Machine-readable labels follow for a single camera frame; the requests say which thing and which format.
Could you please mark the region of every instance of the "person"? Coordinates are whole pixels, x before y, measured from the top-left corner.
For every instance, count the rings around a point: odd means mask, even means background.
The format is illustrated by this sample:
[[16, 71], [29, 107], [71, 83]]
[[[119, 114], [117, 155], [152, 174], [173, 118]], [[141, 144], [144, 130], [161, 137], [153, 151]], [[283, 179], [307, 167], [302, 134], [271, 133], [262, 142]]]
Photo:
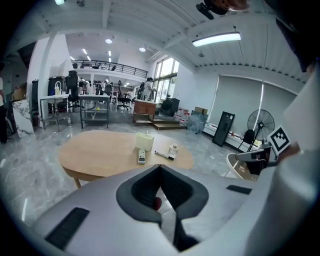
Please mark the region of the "person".
[[[314, 37], [315, 31], [318, 31], [316, 15], [301, 11], [301, 6], [293, 4], [291, 0], [264, 1], [275, 12], [276, 25], [296, 55], [302, 72], [310, 75], [320, 56], [319, 40]], [[225, 15], [228, 10], [244, 11], [249, 7], [247, 0], [208, 0], [208, 2], [211, 11], [219, 15]]]
[[5, 144], [7, 138], [7, 121], [6, 121], [6, 109], [5, 109], [5, 94], [4, 94], [4, 83], [2, 80], [2, 70], [5, 65], [0, 63], [0, 142]]
[[149, 100], [151, 91], [154, 91], [154, 89], [152, 88], [153, 81], [154, 80], [152, 79], [152, 77], [148, 77], [146, 79], [146, 82], [144, 83], [144, 90], [142, 92], [143, 101]]

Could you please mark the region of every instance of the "ceiling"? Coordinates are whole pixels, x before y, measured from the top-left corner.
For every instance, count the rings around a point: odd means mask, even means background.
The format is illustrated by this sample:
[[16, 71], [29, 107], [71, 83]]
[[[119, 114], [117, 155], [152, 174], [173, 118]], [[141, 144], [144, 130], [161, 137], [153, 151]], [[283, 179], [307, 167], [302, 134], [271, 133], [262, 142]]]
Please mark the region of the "ceiling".
[[[84, 7], [76, 2], [67, 0], [56, 5], [54, 0], [39, 1], [17, 29], [8, 51], [16, 51], [52, 32], [109, 33], [140, 40], [192, 71], [211, 65], [234, 65], [235, 69], [249, 66], [296, 81], [307, 80], [264, 0], [251, 1], [246, 11], [214, 14], [214, 20], [196, 10], [195, 5], [201, 0], [84, 0]], [[192, 45], [194, 39], [234, 31], [240, 32], [241, 41], [198, 48]]]
[[[79, 32], [67, 34], [65, 37], [70, 56], [75, 60], [86, 60], [88, 55], [91, 60], [107, 62], [109, 61], [108, 51], [111, 51], [111, 61], [119, 63], [120, 54], [125, 50], [140, 55], [146, 61], [157, 52], [150, 46], [145, 52], [141, 52], [139, 48], [144, 46], [143, 41], [112, 32]], [[106, 39], [111, 39], [112, 44], [107, 44]]]

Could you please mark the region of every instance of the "red object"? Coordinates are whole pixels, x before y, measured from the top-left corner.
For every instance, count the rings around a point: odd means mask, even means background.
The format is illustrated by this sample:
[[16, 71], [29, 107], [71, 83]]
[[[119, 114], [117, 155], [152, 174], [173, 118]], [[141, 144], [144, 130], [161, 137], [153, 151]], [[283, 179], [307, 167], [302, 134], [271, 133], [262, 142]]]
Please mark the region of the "red object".
[[160, 209], [161, 205], [162, 205], [162, 200], [161, 200], [161, 198], [156, 196], [156, 197], [155, 197], [155, 200], [154, 200], [154, 206], [153, 206], [153, 208], [154, 208], [156, 211], [158, 211], [158, 210]]

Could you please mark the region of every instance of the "white panel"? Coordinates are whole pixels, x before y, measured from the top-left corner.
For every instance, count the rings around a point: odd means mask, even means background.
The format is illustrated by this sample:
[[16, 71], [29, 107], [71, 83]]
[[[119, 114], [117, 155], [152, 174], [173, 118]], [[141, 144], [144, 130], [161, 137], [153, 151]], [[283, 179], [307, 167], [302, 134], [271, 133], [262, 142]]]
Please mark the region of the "white panel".
[[235, 114], [231, 130], [248, 130], [248, 118], [259, 109], [262, 83], [254, 80], [220, 76], [209, 123], [218, 125], [223, 111]]

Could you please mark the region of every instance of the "tiled floor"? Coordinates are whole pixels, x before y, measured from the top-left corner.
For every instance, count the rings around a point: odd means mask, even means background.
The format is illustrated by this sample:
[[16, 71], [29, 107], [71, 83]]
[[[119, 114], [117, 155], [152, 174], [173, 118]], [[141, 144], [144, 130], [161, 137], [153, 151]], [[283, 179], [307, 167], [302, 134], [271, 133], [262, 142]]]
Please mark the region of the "tiled floor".
[[[219, 147], [204, 134], [193, 134], [188, 130], [158, 131], [150, 126], [134, 126], [130, 111], [115, 109], [112, 106], [108, 131], [126, 133], [148, 132], [171, 137], [184, 145], [193, 156], [195, 172], [223, 176], [228, 172], [226, 156], [233, 153], [228, 147]], [[58, 150], [71, 137], [89, 130], [106, 130], [106, 125], [85, 126], [81, 129], [77, 121], [78, 113], [73, 113], [74, 124], [67, 126], [61, 122], [60, 132], [54, 124], [46, 130], [38, 128], [34, 135], [13, 138], [0, 145], [0, 161], [5, 159], [0, 168], [1, 195], [5, 198], [13, 214], [23, 219], [28, 225], [48, 208], [75, 191], [76, 185], [66, 175], [58, 162]], [[175, 211], [162, 191], [159, 212], [162, 214], [162, 231], [169, 240], [173, 239]]]

